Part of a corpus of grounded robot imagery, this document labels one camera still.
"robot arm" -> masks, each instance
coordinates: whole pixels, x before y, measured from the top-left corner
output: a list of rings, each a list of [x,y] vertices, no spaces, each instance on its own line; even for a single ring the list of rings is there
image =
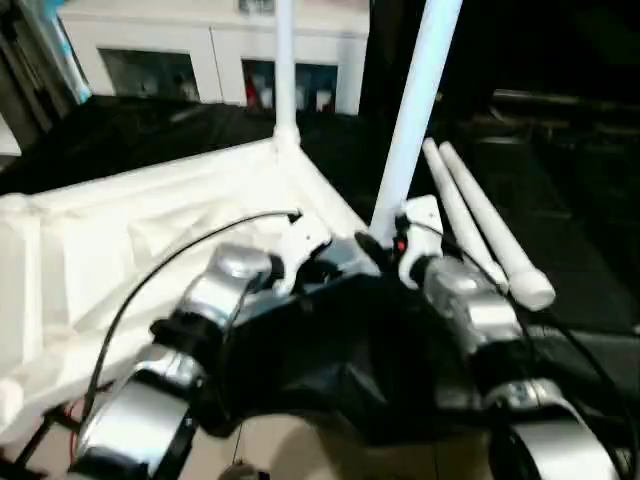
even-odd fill
[[[487,274],[442,256],[436,235],[424,228],[419,233],[420,227],[411,223],[441,231],[435,199],[411,200],[404,214],[408,231],[400,278],[410,288],[421,288],[449,322],[472,365],[484,407],[500,419],[502,428],[494,432],[491,448],[494,478],[618,478],[609,453],[558,385],[509,368],[518,362],[508,347],[522,345],[525,339],[507,298]]]
[[[154,324],[154,342],[87,419],[67,476],[178,478],[198,428],[194,404],[218,380],[219,357],[211,352],[223,348],[245,298],[270,288],[289,295],[299,267],[330,240],[324,225],[306,216],[285,232],[275,254],[219,245],[170,318]]]

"black cable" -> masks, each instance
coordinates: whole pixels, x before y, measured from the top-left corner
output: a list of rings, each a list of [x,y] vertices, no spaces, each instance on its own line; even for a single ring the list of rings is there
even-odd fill
[[[82,424],[68,415],[62,406],[52,408],[44,414],[45,418],[50,418],[54,423],[66,428],[71,433],[80,433]]]
[[[247,296],[249,295],[249,293],[251,293],[250,285],[248,285],[247,288],[244,289],[244,292],[242,292],[242,295],[240,296],[240,300],[238,300],[238,305],[236,306],[236,309],[231,315],[231,318],[229,319],[229,323],[224,330],[224,333],[222,336],[223,345],[226,345],[227,342],[229,341],[229,336],[231,334],[231,329],[233,328],[233,324],[236,323],[236,320],[240,316],[240,311],[242,310],[242,307],[244,307],[244,302],[247,299]]]
[[[510,293],[505,294],[504,292],[502,292],[498,284],[496,283],[496,281],[489,274],[489,272],[487,272],[480,265],[480,263],[475,258],[473,258],[473,256],[471,256],[469,252],[467,252],[455,240],[453,240],[443,232],[439,231],[437,228],[431,227],[430,225],[420,223],[420,222],[413,222],[413,221],[410,221],[410,223],[412,225],[415,225],[416,227],[420,227],[432,233],[435,233],[442,239],[443,243],[457,250],[459,254],[466,256],[476,266],[476,268],[478,268],[478,270],[482,272],[482,274],[487,278],[487,280],[496,287],[496,290],[500,292],[500,294],[503,295],[509,301],[509,303],[511,303],[511,305],[514,306],[515,308],[515,305],[517,304],[517,302],[515,301],[513,296]],[[604,370],[600,362],[587,349],[587,347],[585,347],[582,344],[582,342],[580,342],[568,328],[566,328],[560,322],[558,322],[548,309],[537,312],[537,314],[543,317],[544,320],[541,322],[543,325],[547,325],[558,330],[558,332],[560,332],[560,334],[563,337],[565,337],[565,339],[578,351],[578,353],[582,355],[582,357],[587,361],[587,363],[591,366],[591,368],[593,368],[593,370],[596,372],[598,377],[600,377],[600,381],[602,382],[604,387],[610,390],[611,394],[615,397],[616,403],[618,403],[618,406],[620,408],[620,411],[621,411],[620,413],[622,414],[622,418],[624,419],[624,422],[627,424],[627,428],[629,429],[629,436],[630,436],[630,443],[631,443],[630,458],[628,461],[629,470],[627,472],[627,475],[625,475],[624,477],[621,476],[621,478],[626,478],[628,480],[636,480],[636,474],[638,469],[638,453],[640,452],[640,439],[638,434],[638,427],[636,425],[635,420],[633,419],[633,416],[631,414],[627,401],[624,399],[624,396],[620,392],[620,389],[616,386],[615,382],[612,380],[609,374]],[[529,338],[528,341],[530,341],[531,345],[533,345],[533,341],[529,336],[529,332],[527,330],[527,325],[523,324],[519,316],[516,318],[518,319],[518,322],[522,327],[523,334],[525,336],[528,336]],[[624,471],[617,457],[611,455],[611,461],[616,471],[618,471],[619,473]]]
[[[236,438],[236,446],[233,449],[233,459],[231,460],[231,465],[235,465],[236,463],[236,456],[238,455],[238,447],[240,446],[240,435],[242,435],[243,426],[244,426],[244,423],[241,423],[240,428],[238,428],[238,438]]]
[[[24,446],[24,448],[18,455],[18,458],[16,458],[16,461],[14,462],[15,465],[24,467],[27,464],[29,459],[35,453],[38,446],[42,443],[42,440],[44,440],[44,437],[46,437],[47,433],[49,433],[49,430],[51,430],[53,423],[54,422],[52,418],[49,418],[48,416],[44,417],[44,419],[42,420],[42,423],[40,424],[36,432],[33,434],[33,436],[29,439],[27,444]]]
[[[438,466],[438,445],[433,444],[433,470],[436,474],[436,480],[440,480],[440,468]]]
[[[223,232],[226,232],[227,230],[230,230],[230,229],[232,229],[234,227],[237,227],[238,225],[242,225],[242,224],[247,223],[247,222],[252,222],[254,220],[258,220],[258,219],[261,219],[261,218],[267,218],[267,217],[293,217],[293,218],[297,218],[299,216],[300,216],[300,212],[297,212],[297,211],[273,211],[273,212],[260,213],[260,214],[257,214],[257,215],[251,215],[251,216],[244,217],[244,218],[242,218],[240,220],[236,220],[235,222],[229,223],[229,224],[225,225],[224,227],[220,227],[220,228],[217,228],[217,229],[215,229],[215,230],[213,230],[211,232],[205,233],[205,234],[201,235],[200,237],[196,238],[195,240],[192,240],[189,243],[183,245],[178,250],[176,250],[171,255],[169,255],[167,258],[162,260],[162,262],[160,262],[158,265],[156,265],[153,268],[153,270],[151,270],[147,275],[145,275],[144,278],[142,280],[140,280],[138,285],[136,285],[136,287],[131,291],[131,293],[129,293],[127,298],[124,300],[124,302],[122,303],[122,305],[118,309],[118,312],[113,317],[113,320],[111,321],[111,325],[109,325],[109,329],[107,330],[107,333],[106,333],[106,335],[104,337],[104,340],[102,342],[102,347],[100,348],[100,353],[98,354],[98,358],[97,358],[95,366],[93,368],[93,373],[91,374],[91,379],[89,381],[89,387],[87,388],[87,394],[86,394],[86,397],[85,397],[85,403],[84,403],[84,406],[82,408],[82,422],[86,421],[87,417],[89,416],[89,413],[91,413],[91,409],[93,408],[93,403],[95,402],[96,393],[98,391],[98,383],[100,381],[100,373],[102,373],[102,368],[104,366],[104,361],[105,361],[105,358],[107,356],[107,351],[109,350],[109,344],[111,343],[111,340],[113,339],[113,335],[115,334],[115,331],[118,328],[118,325],[119,325],[120,320],[122,319],[122,317],[124,315],[124,312],[127,310],[127,307],[133,301],[133,299],[136,297],[136,295],[140,292],[140,290],[142,290],[142,288],[156,274],[158,274],[158,272],[160,272],[160,270],[162,270],[164,267],[166,267],[169,263],[171,263],[180,254],[184,253],[185,251],[189,250],[190,248],[194,247],[195,245],[198,245],[198,244],[204,242],[205,240],[209,240],[210,238],[215,237],[216,235],[219,235],[219,234],[221,234]]]

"tiled floor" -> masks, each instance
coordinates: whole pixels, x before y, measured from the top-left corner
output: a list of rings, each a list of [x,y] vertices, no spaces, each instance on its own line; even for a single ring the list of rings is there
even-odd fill
[[[216,480],[232,462],[237,436],[225,441],[199,433],[182,480]],[[52,431],[29,466],[56,474],[69,463],[68,434]],[[21,445],[6,449],[15,456]],[[247,421],[238,458],[270,472],[274,480],[490,480],[484,442],[459,438],[435,446],[365,450],[287,416]]]

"cabinet door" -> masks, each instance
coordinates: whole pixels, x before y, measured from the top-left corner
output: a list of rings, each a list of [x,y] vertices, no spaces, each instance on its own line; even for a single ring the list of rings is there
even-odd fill
[[[64,20],[93,93],[221,101],[207,27]]]
[[[275,33],[213,29],[211,35],[224,101],[275,105]],[[298,108],[335,106],[341,113],[358,113],[366,43],[362,37],[296,34]]]

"white pole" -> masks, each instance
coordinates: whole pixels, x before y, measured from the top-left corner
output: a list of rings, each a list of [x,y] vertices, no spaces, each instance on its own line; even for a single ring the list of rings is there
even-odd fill
[[[489,249],[480,235],[476,223],[471,218],[471,213],[460,195],[453,178],[438,152],[438,147],[432,138],[427,138],[422,145],[422,151],[427,159],[427,164],[431,170],[431,176],[438,189],[440,201],[447,212],[447,218],[451,224],[451,229],[458,244],[477,261],[480,266],[489,274],[491,278],[506,292],[509,283],[504,276],[504,272],[496,262],[493,261]],[[475,268],[468,258],[465,261]]]
[[[276,0],[276,142],[300,143],[296,125],[293,0]]]
[[[440,154],[482,233],[489,241],[509,278],[513,297],[529,310],[542,310],[553,303],[556,292],[544,273],[529,260],[516,237],[482,191],[449,142],[440,145]]]
[[[370,232],[390,247],[394,216],[407,198],[462,0],[427,0]]]

